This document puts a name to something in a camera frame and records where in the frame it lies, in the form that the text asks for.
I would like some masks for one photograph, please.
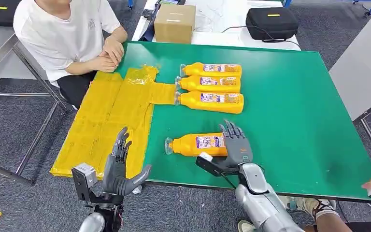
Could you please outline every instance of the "bottle cap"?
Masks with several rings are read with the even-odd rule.
[[[184,73],[184,68],[186,67],[185,64],[181,64],[180,65],[180,77],[183,77],[185,76],[185,73]]]
[[[174,105],[179,105],[181,103],[181,93],[175,92],[174,93]]]
[[[167,155],[173,153],[172,142],[173,142],[173,139],[171,139],[171,138],[167,138],[166,141],[165,141],[164,146],[166,148],[166,154]]]
[[[175,84],[175,90],[181,89],[181,77],[179,76],[176,77],[174,84]]]

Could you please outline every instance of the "cardboard box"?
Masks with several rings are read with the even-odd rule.
[[[156,41],[190,44],[196,24],[196,6],[162,4],[154,21]]]

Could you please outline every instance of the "black case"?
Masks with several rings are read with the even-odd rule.
[[[298,21],[285,7],[251,8],[245,21],[254,40],[289,39],[298,32]]]
[[[15,10],[20,0],[0,0],[0,27],[12,27],[14,24]]]

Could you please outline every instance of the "white t-shirt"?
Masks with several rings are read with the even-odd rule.
[[[65,69],[73,62],[98,56],[104,38],[102,29],[112,33],[120,26],[107,0],[72,0],[68,20],[49,14],[34,0],[22,0],[14,15],[16,36],[46,70],[49,81],[70,75]]]

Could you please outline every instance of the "black shorts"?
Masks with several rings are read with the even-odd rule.
[[[57,80],[60,93],[69,104],[80,108],[83,97],[89,89],[90,82],[95,78],[97,71],[92,71],[83,75],[69,75]]]
[[[371,232],[371,222],[350,222],[346,224],[352,232]]]

